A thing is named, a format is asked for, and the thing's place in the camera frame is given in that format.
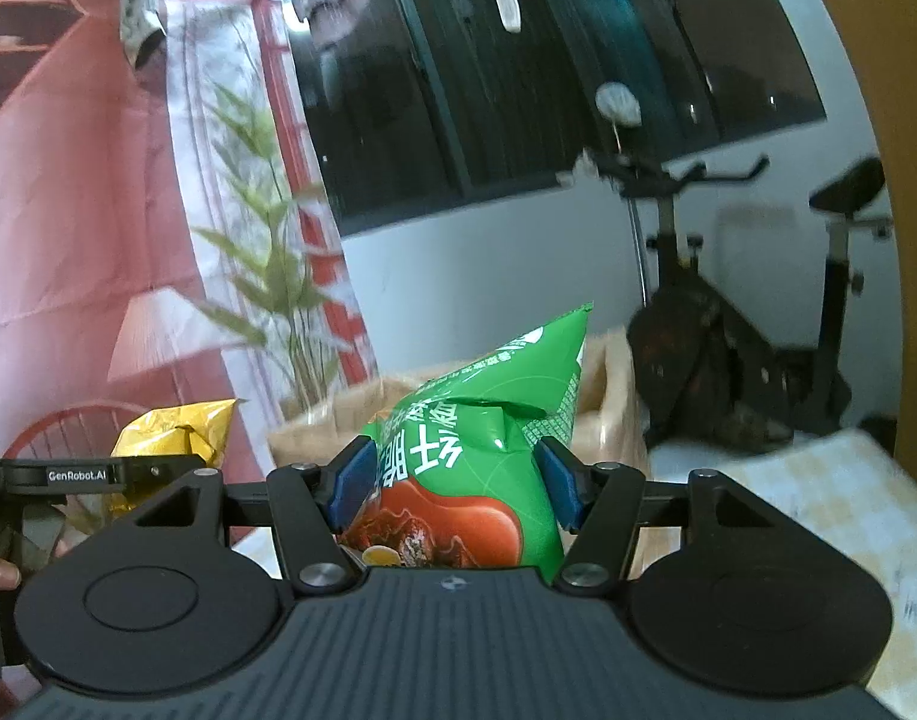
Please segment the left hand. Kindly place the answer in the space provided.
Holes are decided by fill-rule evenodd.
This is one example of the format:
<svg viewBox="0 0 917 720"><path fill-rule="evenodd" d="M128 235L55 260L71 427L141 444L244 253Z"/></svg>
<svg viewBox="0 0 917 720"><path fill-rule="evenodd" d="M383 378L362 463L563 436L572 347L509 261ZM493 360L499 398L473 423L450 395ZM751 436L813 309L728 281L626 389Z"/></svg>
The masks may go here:
<svg viewBox="0 0 917 720"><path fill-rule="evenodd" d="M4 668L26 660L14 622L22 582L58 556L65 535L66 518L52 509L35 509L17 525L0 517L0 681Z"/></svg>

